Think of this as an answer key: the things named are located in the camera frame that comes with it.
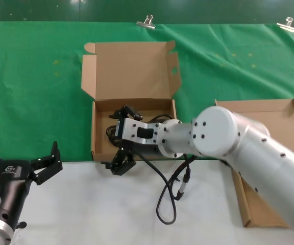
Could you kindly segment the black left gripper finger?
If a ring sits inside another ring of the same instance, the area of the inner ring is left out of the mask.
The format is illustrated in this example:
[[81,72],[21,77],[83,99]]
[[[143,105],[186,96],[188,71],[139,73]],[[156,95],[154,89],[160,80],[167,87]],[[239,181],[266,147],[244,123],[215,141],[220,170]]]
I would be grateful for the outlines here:
[[60,150],[56,141],[53,142],[49,156],[30,161],[31,179],[41,185],[62,170]]

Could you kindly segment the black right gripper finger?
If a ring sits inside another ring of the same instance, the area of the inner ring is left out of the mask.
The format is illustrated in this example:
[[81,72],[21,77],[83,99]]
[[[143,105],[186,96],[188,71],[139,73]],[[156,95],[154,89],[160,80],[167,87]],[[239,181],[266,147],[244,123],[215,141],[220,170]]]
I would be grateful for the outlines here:
[[142,115],[135,112],[135,110],[128,106],[123,105],[119,110],[116,110],[113,114],[109,115],[111,119],[123,119],[131,116],[134,120],[142,120]]
[[102,161],[101,164],[109,169],[113,175],[122,176],[136,165],[136,161],[130,150],[121,147],[111,162]]

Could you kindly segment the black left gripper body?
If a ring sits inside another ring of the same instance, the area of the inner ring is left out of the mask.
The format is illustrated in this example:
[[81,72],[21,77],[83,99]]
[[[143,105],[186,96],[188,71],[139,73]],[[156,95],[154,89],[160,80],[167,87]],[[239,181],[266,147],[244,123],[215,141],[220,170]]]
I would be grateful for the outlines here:
[[16,229],[32,183],[28,160],[0,159],[0,221]]

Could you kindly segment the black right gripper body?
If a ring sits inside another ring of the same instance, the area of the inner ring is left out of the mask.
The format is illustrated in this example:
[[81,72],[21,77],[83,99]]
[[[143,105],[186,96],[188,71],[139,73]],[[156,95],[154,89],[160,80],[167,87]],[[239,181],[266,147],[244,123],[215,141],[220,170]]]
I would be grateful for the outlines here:
[[122,147],[128,150],[131,154],[141,154],[143,156],[160,156],[160,151],[157,145],[154,144],[139,144],[136,142],[124,140],[121,143]]

